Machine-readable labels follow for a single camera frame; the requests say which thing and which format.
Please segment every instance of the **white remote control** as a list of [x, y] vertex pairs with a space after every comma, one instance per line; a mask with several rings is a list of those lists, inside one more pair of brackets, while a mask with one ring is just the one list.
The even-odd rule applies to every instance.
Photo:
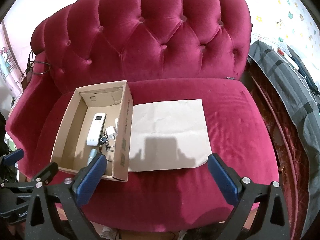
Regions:
[[98, 146], [105, 118], [105, 113], [94, 115], [87, 137], [87, 145]]

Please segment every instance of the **bolt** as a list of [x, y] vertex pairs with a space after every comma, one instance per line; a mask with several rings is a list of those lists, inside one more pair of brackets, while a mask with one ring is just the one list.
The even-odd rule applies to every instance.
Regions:
[[273, 185], [274, 187], [279, 187], [279, 186], [280, 186], [279, 182], [277, 182], [277, 181], [273, 181], [273, 182], [272, 182], [272, 185]]
[[42, 182], [38, 182], [38, 183], [36, 184], [36, 188], [40, 188], [40, 187], [42, 187]]
[[72, 182], [72, 178], [65, 178], [64, 179], [64, 184], [70, 184]]
[[248, 177], [243, 177], [242, 182], [245, 184], [249, 184], [251, 182], [251, 179], [249, 179]]

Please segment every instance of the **sheet of paper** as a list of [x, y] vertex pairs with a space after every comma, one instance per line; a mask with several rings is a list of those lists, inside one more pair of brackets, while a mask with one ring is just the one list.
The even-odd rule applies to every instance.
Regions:
[[133, 107], [129, 171], [195, 168], [211, 153], [201, 99]]

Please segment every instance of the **sofa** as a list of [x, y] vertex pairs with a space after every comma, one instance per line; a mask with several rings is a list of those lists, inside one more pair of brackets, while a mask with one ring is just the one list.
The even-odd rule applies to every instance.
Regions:
[[[75, 88], [127, 80], [135, 105], [201, 98], [212, 152], [255, 183], [278, 180], [270, 136], [239, 81], [251, 29], [245, 0], [78, 0], [59, 10], [31, 38], [50, 71], [32, 76], [6, 124], [25, 152], [20, 171], [32, 177], [49, 163]], [[204, 164], [101, 180], [82, 210], [113, 228], [178, 231], [226, 220], [232, 208]]]

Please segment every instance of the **open cardboard box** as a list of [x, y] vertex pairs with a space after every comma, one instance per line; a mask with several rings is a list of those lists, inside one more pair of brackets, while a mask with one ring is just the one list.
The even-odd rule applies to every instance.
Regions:
[[96, 113], [106, 113], [103, 131], [115, 126], [119, 118], [113, 152], [101, 152], [107, 158], [107, 169], [103, 179], [128, 180], [129, 149], [133, 102], [127, 81], [117, 81], [80, 87], [75, 90], [58, 130], [53, 146], [51, 161], [59, 170], [76, 174], [87, 166], [92, 147], [86, 144], [88, 132]]

